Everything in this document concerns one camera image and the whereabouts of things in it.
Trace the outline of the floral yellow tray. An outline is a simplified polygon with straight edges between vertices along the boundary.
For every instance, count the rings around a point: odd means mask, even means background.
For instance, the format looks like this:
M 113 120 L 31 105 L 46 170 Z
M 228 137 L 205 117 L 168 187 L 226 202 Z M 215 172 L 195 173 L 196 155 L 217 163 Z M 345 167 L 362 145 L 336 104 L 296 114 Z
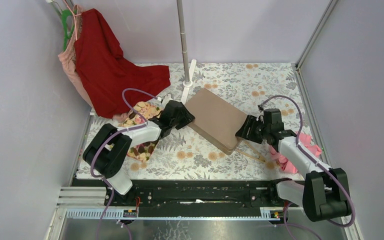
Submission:
M 160 112 L 162 111 L 161 107 L 143 101 L 138 102 L 133 107 L 133 109 L 138 111 L 146 120 L 159 116 Z M 122 122 L 118 123 L 117 125 L 118 129 L 129 128 L 135 125 L 143 124 L 145 122 L 144 119 L 142 119 L 132 110 L 130 110 L 128 113 L 123 113 L 122 116 Z M 127 152 L 127 156 L 145 163 L 150 159 L 158 142 L 158 140 L 148 141 L 139 145 L 132 146 Z

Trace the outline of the gold box lid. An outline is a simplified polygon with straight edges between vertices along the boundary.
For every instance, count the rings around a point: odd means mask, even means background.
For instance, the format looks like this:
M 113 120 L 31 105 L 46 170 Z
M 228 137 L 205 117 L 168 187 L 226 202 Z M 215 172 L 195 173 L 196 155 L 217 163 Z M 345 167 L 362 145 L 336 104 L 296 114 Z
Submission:
M 185 107 L 195 116 L 193 122 L 196 124 L 206 124 L 208 126 L 210 124 L 225 124 L 234 129 L 235 133 L 240 129 L 247 117 L 246 113 L 205 88 L 196 92 L 186 102 Z

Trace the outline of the beige wooden tongs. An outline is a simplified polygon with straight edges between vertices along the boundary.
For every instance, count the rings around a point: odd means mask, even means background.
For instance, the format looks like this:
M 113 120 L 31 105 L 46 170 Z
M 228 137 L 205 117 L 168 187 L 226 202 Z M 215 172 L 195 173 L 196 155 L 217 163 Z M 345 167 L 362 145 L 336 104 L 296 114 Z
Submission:
M 262 163 L 265 163 L 267 161 L 265 156 L 262 155 L 258 150 L 256 150 L 256 148 L 251 143 L 246 140 L 243 140 L 242 142 L 247 146 L 247 149 L 252 151 L 252 154 L 249 154 L 247 151 L 242 151 L 240 146 L 235 150 L 237 153 Z

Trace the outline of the gold chocolate box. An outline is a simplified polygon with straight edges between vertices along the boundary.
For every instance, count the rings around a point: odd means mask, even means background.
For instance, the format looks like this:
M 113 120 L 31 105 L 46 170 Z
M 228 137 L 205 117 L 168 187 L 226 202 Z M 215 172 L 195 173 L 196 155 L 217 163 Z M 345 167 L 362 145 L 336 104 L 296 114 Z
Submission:
M 224 123 L 206 125 L 192 122 L 189 124 L 189 127 L 228 156 L 230 156 L 242 142 L 241 138 L 235 136 L 235 129 L 230 128 Z

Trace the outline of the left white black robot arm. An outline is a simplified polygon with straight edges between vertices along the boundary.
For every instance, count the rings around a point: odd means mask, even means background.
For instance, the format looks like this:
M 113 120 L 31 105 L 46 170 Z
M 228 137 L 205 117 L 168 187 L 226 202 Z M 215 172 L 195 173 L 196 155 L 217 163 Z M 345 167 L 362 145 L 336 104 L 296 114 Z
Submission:
M 110 123 L 104 124 L 87 148 L 82 159 L 96 170 L 100 178 L 116 192 L 116 199 L 124 206 L 135 200 L 133 183 L 122 170 L 128 151 L 147 142 L 167 137 L 173 128 L 186 127 L 195 120 L 185 105 L 169 100 L 163 110 L 143 124 L 117 129 Z

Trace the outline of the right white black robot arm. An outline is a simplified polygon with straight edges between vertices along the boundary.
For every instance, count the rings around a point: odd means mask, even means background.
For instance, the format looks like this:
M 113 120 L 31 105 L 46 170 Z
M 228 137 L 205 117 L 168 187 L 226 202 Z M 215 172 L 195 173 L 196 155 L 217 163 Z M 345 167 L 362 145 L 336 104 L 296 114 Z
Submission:
M 312 222 L 349 216 L 349 224 L 353 224 L 356 210 L 347 174 L 342 168 L 331 168 L 320 161 L 300 143 L 295 132 L 286 130 L 279 109 L 265 109 L 260 117 L 248 115 L 235 135 L 258 144 L 266 141 L 304 177 L 304 184 L 287 178 L 272 181 L 272 189 L 266 193 L 271 205 L 289 201 L 301 206 Z

